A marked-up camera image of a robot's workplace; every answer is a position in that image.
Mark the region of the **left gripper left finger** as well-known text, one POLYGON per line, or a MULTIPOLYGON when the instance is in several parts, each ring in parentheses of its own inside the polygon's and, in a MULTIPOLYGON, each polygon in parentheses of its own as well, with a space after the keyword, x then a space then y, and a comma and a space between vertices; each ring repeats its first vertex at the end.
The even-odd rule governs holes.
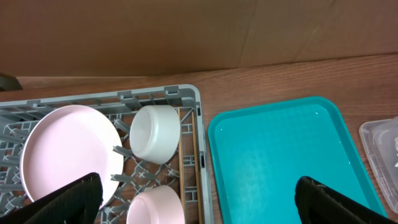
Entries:
POLYGON ((103 203, 101 177, 91 172, 1 218, 9 224, 93 224, 103 203))

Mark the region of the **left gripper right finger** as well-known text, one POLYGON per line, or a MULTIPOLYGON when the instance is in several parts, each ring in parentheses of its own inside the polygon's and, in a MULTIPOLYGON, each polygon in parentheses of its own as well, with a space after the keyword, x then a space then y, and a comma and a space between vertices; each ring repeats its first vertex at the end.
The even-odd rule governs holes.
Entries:
POLYGON ((397 224, 308 176, 296 184, 295 205, 303 224, 397 224))

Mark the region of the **pink round plate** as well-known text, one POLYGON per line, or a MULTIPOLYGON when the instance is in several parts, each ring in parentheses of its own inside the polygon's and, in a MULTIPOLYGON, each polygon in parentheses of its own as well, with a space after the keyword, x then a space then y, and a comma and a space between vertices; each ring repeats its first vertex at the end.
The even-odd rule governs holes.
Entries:
POLYGON ((30 132, 22 150, 23 188, 34 202, 91 172, 99 174, 107 204, 118 188, 124 158, 114 152, 121 138, 98 110, 82 105, 56 109, 30 132))

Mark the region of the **pink bowl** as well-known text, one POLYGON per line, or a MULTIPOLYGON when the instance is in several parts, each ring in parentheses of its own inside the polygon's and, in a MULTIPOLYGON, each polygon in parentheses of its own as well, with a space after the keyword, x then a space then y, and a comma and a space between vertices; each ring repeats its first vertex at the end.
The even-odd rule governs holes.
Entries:
POLYGON ((127 212, 126 223, 185 224, 185 215, 174 189, 160 185, 134 197, 127 212))

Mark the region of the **grey bowl with rice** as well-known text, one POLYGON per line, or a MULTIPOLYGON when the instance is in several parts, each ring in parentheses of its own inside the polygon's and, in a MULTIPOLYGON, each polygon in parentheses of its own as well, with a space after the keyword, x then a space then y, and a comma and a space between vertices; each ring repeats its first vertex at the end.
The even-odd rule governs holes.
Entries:
POLYGON ((180 118, 175 108, 150 105, 142 107, 134 116, 129 143, 136 157, 161 165, 173 157, 180 135, 180 118))

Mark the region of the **wooden chopstick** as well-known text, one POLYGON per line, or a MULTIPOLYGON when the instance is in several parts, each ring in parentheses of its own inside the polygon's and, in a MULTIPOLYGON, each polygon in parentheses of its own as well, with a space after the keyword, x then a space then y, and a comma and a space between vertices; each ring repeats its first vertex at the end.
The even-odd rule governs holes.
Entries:
POLYGON ((195 177, 196 177, 196 185, 197 185, 197 204, 198 204, 198 221, 199 224, 204 224, 203 221, 203 206, 202 206, 202 197, 201 197, 201 183, 200 183, 200 169, 199 169, 199 158, 198 158, 198 143, 197 143, 197 133, 196 133, 196 121, 195 121, 195 113, 192 111, 192 135, 193 135, 193 152, 195 159, 195 177))

